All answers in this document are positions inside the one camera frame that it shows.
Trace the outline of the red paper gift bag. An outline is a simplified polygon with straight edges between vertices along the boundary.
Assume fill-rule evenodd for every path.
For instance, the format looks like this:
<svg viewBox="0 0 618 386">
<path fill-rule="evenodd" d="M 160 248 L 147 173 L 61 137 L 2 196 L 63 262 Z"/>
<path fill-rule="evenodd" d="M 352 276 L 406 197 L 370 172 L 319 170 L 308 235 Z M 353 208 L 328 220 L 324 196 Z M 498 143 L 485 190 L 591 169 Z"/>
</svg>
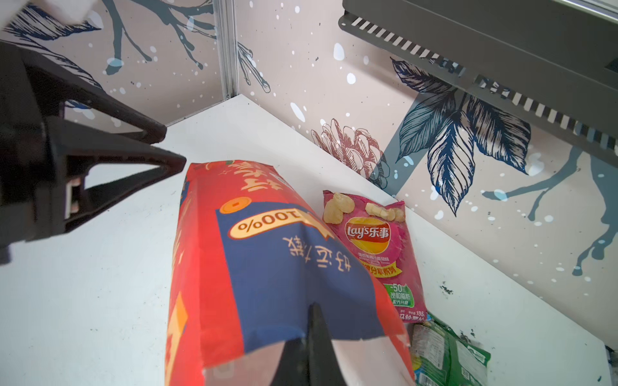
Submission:
<svg viewBox="0 0 618 386">
<path fill-rule="evenodd" d="M 386 289 L 277 171 L 188 167 L 172 259 L 164 382 L 270 385 L 320 305 L 346 385 L 413 385 Z"/>
</svg>

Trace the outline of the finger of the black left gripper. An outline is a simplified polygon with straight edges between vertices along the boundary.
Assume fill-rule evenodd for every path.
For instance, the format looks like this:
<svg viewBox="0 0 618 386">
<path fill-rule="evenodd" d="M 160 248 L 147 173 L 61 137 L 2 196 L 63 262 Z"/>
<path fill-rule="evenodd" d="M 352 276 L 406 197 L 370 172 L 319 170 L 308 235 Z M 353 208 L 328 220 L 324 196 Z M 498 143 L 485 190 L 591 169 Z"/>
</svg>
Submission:
<svg viewBox="0 0 618 386">
<path fill-rule="evenodd" d="M 59 117 L 48 119 L 50 233 L 70 233 L 124 199 L 182 172 L 187 159 Z"/>
<path fill-rule="evenodd" d="M 155 144 L 166 137 L 167 127 L 164 124 L 108 96 L 104 91 L 90 85 L 40 53 L 29 51 L 28 77 L 35 92 L 37 105 L 44 117 L 63 117 L 65 103 L 75 101 L 133 125 L 138 131 L 129 133 L 128 138 Z"/>
</svg>

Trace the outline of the pink Lay's chips bag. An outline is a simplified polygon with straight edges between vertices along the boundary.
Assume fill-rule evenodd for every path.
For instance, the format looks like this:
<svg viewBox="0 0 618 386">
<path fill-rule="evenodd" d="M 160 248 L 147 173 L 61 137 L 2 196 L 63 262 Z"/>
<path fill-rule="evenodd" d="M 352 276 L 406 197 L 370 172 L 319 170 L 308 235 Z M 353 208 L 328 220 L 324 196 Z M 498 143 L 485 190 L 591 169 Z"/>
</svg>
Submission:
<svg viewBox="0 0 618 386">
<path fill-rule="evenodd" d="M 429 313 L 402 201 L 382 206 L 364 196 L 323 192 L 323 221 L 386 288 L 405 323 Z"/>
</svg>

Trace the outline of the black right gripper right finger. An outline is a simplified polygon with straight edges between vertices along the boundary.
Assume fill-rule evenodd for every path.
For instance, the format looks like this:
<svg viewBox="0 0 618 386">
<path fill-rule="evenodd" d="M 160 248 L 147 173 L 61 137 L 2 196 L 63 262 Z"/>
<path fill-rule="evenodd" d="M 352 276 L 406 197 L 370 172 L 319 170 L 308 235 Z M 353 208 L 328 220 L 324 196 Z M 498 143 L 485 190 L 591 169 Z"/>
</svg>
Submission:
<svg viewBox="0 0 618 386">
<path fill-rule="evenodd" d="M 309 307 L 307 362 L 310 385 L 346 386 L 320 305 Z"/>
</svg>

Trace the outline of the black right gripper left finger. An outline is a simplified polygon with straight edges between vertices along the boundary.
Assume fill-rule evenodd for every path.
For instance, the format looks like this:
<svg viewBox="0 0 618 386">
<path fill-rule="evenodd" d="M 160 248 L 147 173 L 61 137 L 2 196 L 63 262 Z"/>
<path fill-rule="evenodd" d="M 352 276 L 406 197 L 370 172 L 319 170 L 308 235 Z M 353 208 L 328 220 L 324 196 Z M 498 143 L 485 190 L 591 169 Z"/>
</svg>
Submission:
<svg viewBox="0 0 618 386">
<path fill-rule="evenodd" d="M 308 386 L 309 364 L 306 340 L 285 342 L 271 386 Z"/>
</svg>

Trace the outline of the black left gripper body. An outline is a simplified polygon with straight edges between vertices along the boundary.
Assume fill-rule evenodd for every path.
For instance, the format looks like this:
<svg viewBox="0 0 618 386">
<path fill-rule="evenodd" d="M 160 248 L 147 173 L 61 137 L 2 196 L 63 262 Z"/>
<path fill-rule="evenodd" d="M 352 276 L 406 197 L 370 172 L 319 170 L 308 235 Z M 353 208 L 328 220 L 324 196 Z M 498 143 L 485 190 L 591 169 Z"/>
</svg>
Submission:
<svg viewBox="0 0 618 386">
<path fill-rule="evenodd" d="M 61 234 L 66 215 L 62 162 L 48 128 L 63 117 L 46 59 L 11 43 L 1 45 L 1 263 L 11 245 Z"/>
</svg>

